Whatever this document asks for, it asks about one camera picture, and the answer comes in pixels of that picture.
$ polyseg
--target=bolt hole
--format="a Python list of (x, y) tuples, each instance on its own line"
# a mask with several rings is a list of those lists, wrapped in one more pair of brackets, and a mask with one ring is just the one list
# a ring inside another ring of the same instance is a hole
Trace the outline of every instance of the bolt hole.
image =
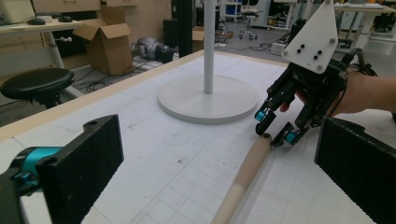
[(88, 125), (91, 125), (91, 126), (96, 125), (96, 124), (98, 124), (97, 121), (91, 121), (91, 122), (88, 123)]

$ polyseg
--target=table surface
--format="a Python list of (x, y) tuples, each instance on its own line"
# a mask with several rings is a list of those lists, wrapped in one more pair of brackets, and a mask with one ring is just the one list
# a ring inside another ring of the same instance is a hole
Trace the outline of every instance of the table surface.
[(359, 11), (359, 12), (370, 12), (370, 13), (390, 13), (396, 12), (396, 9), (391, 7), (384, 7), (384, 8), (364, 8), (364, 7), (335, 7), (334, 10), (336, 11)]
[(47, 22), (45, 25), (29, 25), (27, 23), (21, 23), (11, 26), (0, 27), (0, 35), (20, 35), (69, 30), (75, 29), (76, 27), (79, 27), (81, 25), (81, 21), (59, 22), (58, 20)]
[[(253, 115), (233, 123), (199, 125), (174, 119), (158, 104), (158, 90), (179, 77), (202, 74), (201, 51), (128, 78), (0, 129), (0, 173), (21, 150), (64, 146), (92, 119), (118, 114), (125, 160), (83, 223), (210, 223), (238, 169), (258, 137)], [(215, 54), (215, 75), (241, 79), (260, 95), (285, 70), (273, 63)], [(296, 100), (268, 133), (275, 136), (294, 121)], [(367, 110), (339, 116), (395, 147), (389, 112)], [(373, 223), (314, 164), (319, 129), (296, 146), (273, 148), (233, 223)], [(42, 193), (22, 198), (30, 222), (50, 223)]]

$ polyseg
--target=white mounting plate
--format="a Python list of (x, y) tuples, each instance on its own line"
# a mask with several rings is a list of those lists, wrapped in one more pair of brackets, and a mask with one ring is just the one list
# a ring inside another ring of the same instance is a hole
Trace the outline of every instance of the white mounting plate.
[(282, 57), (317, 74), (322, 74), (338, 45), (334, 4), (326, 0), (288, 44)]

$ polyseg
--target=robotic hand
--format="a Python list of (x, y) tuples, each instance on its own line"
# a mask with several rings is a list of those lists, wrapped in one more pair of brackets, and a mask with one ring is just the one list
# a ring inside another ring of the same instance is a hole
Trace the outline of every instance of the robotic hand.
[(295, 120), (298, 130), (294, 131), (293, 125), (288, 122), (272, 142), (275, 147), (282, 146), (284, 141), (296, 144), (309, 129), (320, 126), (322, 117), (340, 92), (345, 92), (346, 70), (356, 55), (360, 69), (368, 75), (374, 74), (370, 65), (364, 63), (361, 49), (353, 49), (341, 61), (332, 59), (337, 43), (333, 2), (327, 0), (283, 51), (282, 57), (290, 64), (268, 88), (268, 97), (255, 114), (259, 122), (256, 125), (258, 135), (262, 135), (274, 121), (274, 111), (282, 104), (291, 103), (297, 91), (303, 91), (307, 101)]

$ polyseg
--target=white panel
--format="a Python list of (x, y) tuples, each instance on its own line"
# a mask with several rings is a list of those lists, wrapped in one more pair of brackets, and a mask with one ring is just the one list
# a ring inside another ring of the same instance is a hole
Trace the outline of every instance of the white panel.
[(48, 48), (0, 54), (0, 77), (48, 66), (52, 63), (54, 61)]
[(338, 34), (332, 1), (324, 2), (283, 51), (282, 57), (322, 74), (337, 47)]

